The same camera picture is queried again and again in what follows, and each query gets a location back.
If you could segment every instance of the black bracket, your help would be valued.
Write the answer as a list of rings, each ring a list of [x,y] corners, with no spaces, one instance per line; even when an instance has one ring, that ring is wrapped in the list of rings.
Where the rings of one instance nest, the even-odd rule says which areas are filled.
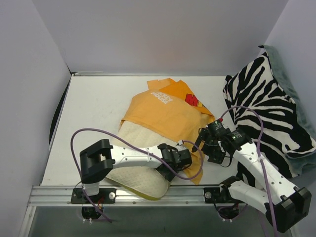
[[[93,184],[101,181],[113,169],[115,159],[112,159],[108,139],[102,139],[80,152],[81,182]]]
[[[161,150],[162,159],[176,172],[187,168],[192,164],[192,158],[188,149],[178,151],[175,147],[162,143],[158,146]],[[163,164],[156,170],[169,182],[174,178],[174,174]]]
[[[117,190],[115,188],[100,188],[97,195],[89,196],[95,204],[113,204],[115,203]],[[87,204],[90,203],[82,192],[82,188],[74,188],[71,195],[71,204]]]
[[[282,196],[282,202],[274,205],[277,230],[285,233],[288,229],[308,215],[312,194],[306,188],[294,188],[295,193],[289,197]],[[266,217],[272,224],[271,210],[269,204],[265,204]]]
[[[205,203],[242,203],[240,200],[227,198],[226,195],[220,192],[219,187],[207,187],[203,189]]]

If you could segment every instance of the red letter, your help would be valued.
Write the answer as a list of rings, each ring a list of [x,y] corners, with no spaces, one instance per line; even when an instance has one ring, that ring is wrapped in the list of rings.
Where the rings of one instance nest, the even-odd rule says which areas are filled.
[[[198,105],[198,99],[196,98],[195,95],[187,94],[186,96],[186,102],[189,105],[197,106]]]

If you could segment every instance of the wire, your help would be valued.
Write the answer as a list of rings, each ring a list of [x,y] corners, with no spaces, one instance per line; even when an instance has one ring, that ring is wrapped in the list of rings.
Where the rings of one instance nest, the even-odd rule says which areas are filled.
[[[190,166],[191,166],[191,164],[188,164],[187,166],[183,167],[183,168],[182,168],[182,169],[180,169],[179,171],[183,171],[183,170],[185,170],[185,169],[189,168]]]
[[[202,129],[205,129],[205,127],[200,127],[200,128],[198,129],[198,134],[201,132]]]
[[[267,227],[265,225],[265,222],[262,218],[262,214],[260,211],[256,210],[257,211],[257,215],[258,215],[258,218],[259,218],[259,221],[260,221],[260,225],[261,225],[261,228],[263,230],[263,233],[265,234],[265,237],[268,237],[269,234],[268,234],[268,230],[267,230]]]
[[[78,217],[79,220],[81,221],[87,221],[87,222],[103,222],[103,221],[106,221],[105,219],[93,219],[93,220],[90,220],[90,219],[86,219],[86,218],[83,218],[82,216],[82,212],[80,210],[76,211],[76,215]]]
[[[78,196],[78,193],[77,193],[77,190],[76,190],[76,187],[78,186],[78,184],[80,184],[81,183],[81,181],[80,182],[78,182],[76,185],[75,185],[75,187],[74,187],[74,192],[75,192],[75,194]]]
[[[233,212],[235,212],[235,207],[239,205],[239,203],[235,203],[232,206],[222,206],[222,207],[218,207],[216,205],[216,201],[214,199],[213,196],[211,196],[211,199],[213,201],[214,207],[218,213],[218,216],[220,218],[223,218],[224,221],[230,221],[232,222],[233,220],[237,219],[248,207],[248,204],[245,205],[245,207],[240,211],[239,207],[238,207],[238,213],[234,214]]]
[[[100,203],[103,202],[104,200],[104,196],[102,196],[99,200],[98,200],[98,208],[101,209],[100,207]]]
[[[229,164],[226,166],[223,166],[222,164],[219,164],[221,167],[223,168],[228,168],[229,166],[231,166],[232,162],[233,162],[233,156],[230,157],[225,157],[225,158],[229,158]]]
[[[202,142],[203,142],[205,145],[209,146],[209,147],[219,147],[218,144],[216,144],[216,145],[210,145],[210,144],[205,143],[203,140],[202,140]]]
[[[236,105],[236,106],[232,106],[230,107],[228,110],[226,110],[222,116],[221,116],[221,119],[223,118],[223,116],[230,110],[232,109],[235,109],[235,108],[243,108],[243,109],[246,109],[246,110],[249,110],[251,112],[253,112],[255,114],[255,116],[258,118],[259,120],[259,123],[260,123],[260,126],[261,126],[261,130],[260,130],[260,134],[259,134],[259,137],[258,137],[258,141],[257,141],[257,154],[258,154],[258,157],[260,159],[260,163],[261,163],[261,166],[262,166],[262,171],[263,171],[263,177],[265,179],[265,184],[266,184],[266,190],[267,190],[267,196],[268,196],[268,200],[269,200],[269,207],[270,207],[270,211],[271,211],[271,218],[272,218],[272,225],[273,225],[273,231],[274,231],[274,235],[275,237],[278,237],[278,231],[277,231],[277,221],[276,221],[276,215],[275,215],[275,210],[274,210],[274,207],[273,207],[273,202],[272,202],[272,196],[271,196],[271,191],[270,191],[270,186],[269,186],[269,182],[268,182],[268,177],[267,177],[267,171],[266,171],[266,168],[265,168],[265,164],[263,162],[263,159],[261,159],[261,153],[260,153],[260,142],[261,142],[261,138],[262,138],[262,135],[263,135],[263,122],[262,122],[262,119],[260,118],[260,116],[257,114],[257,112],[255,112],[253,109],[251,108],[248,108],[246,106],[242,106],[242,105]]]
[[[112,136],[112,137],[118,139],[119,141],[123,142],[124,144],[128,145],[130,148],[132,148],[132,149],[134,149],[134,150],[136,150],[136,151],[139,151],[139,152],[144,153],[144,154],[146,154],[146,155],[148,154],[148,152],[143,151],[142,149],[139,149],[138,147],[133,146],[132,144],[126,142],[126,141],[123,140],[122,138],[120,138],[120,137],[118,137],[118,136],[116,136],[116,135],[114,135],[114,134],[112,134],[112,133],[110,133],[110,132],[107,132],[107,131],[104,131],[104,130],[101,130],[101,129],[97,129],[97,128],[82,128],[82,129],[79,129],[79,130],[77,130],[76,132],[74,132],[74,134],[71,136],[71,139],[70,139],[70,150],[71,150],[71,154],[72,154],[72,156],[73,156],[75,165],[76,165],[76,167],[77,167],[78,173],[79,173],[79,175],[80,175],[80,178],[81,178],[81,170],[80,170],[79,164],[78,164],[78,162],[77,162],[77,158],[76,158],[75,151],[74,151],[74,138],[75,138],[75,136],[76,136],[78,133],[83,132],[83,131],[95,131],[95,132],[100,132],[100,133],[107,134],[107,135],[109,135],[109,136]],[[195,175],[193,175],[192,177],[183,177],[183,176],[181,176],[181,175],[178,175],[177,172],[174,171],[163,159],[159,158],[158,156],[156,156],[156,155],[154,155],[154,154],[149,154],[149,155],[152,156],[152,157],[154,157],[154,158],[156,158],[157,160],[159,160],[159,161],[160,161],[162,164],[164,164],[175,176],[179,177],[180,179],[191,180],[191,179],[196,178],[196,177],[201,173],[201,171],[202,171],[202,168],[203,168],[203,154],[202,154],[201,150],[199,149],[199,147],[198,147],[195,143],[193,143],[193,142],[191,142],[191,141],[187,141],[187,140],[183,140],[183,142],[184,142],[184,143],[190,143],[191,145],[193,145],[193,146],[197,149],[197,151],[198,151],[198,153],[199,153],[199,155],[200,155],[200,158],[201,158],[201,165],[200,165],[200,167],[199,167],[199,170],[198,170],[198,172],[197,172]],[[83,194],[85,195],[85,197],[87,198],[87,200],[88,200],[88,201],[91,203],[91,205],[94,207],[94,209],[104,217],[104,221],[108,221],[108,222],[112,223],[112,220],[111,220],[110,218],[108,218],[108,217],[94,204],[94,202],[91,200],[91,198],[88,196],[88,194],[87,194],[86,191],[84,190],[84,186],[82,186],[82,192],[83,192]]]

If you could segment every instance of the metal frame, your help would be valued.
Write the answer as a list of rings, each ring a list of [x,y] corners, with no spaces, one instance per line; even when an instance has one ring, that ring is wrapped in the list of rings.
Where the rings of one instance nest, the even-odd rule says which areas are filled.
[[[115,188],[116,202],[111,206],[185,206],[185,205],[210,205],[205,204],[204,191],[209,186],[170,186],[167,193],[157,201],[149,201],[121,186],[101,186],[101,188]],[[71,204],[71,195],[74,186],[35,186],[32,188],[28,206],[83,206]]]
[[[209,77],[209,73],[202,74],[170,74],[170,73],[105,73],[105,72],[72,72],[76,77]]]

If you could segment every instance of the cushion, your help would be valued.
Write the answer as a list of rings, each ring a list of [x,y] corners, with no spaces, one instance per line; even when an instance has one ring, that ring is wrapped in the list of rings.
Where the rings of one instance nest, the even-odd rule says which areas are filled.
[[[296,114],[298,124],[306,131],[308,131],[311,137],[316,139],[316,132],[308,118],[305,116],[304,108],[302,106],[300,98],[298,97],[289,77],[286,74],[283,62],[278,51],[274,47],[268,45],[263,45],[260,47],[265,49],[267,53],[274,78],[283,88],[285,93],[289,95],[291,98],[293,98],[293,100],[296,103]]]
[[[267,52],[234,77],[227,76],[223,93],[228,108],[242,105],[259,114],[264,125],[261,153],[284,177],[295,177],[306,164],[316,163],[316,142],[308,129],[298,123],[301,110],[276,80]],[[236,127],[256,142],[260,133],[257,117],[243,108],[233,109],[230,114]],[[238,172],[246,172],[241,164],[238,164]]]
[[[118,136],[136,147],[151,147],[161,143],[176,145],[175,142],[129,121],[123,123]],[[128,147],[117,139],[113,139],[111,144]],[[149,167],[113,169],[107,178],[149,200],[159,200],[169,188],[169,182],[157,170]]]

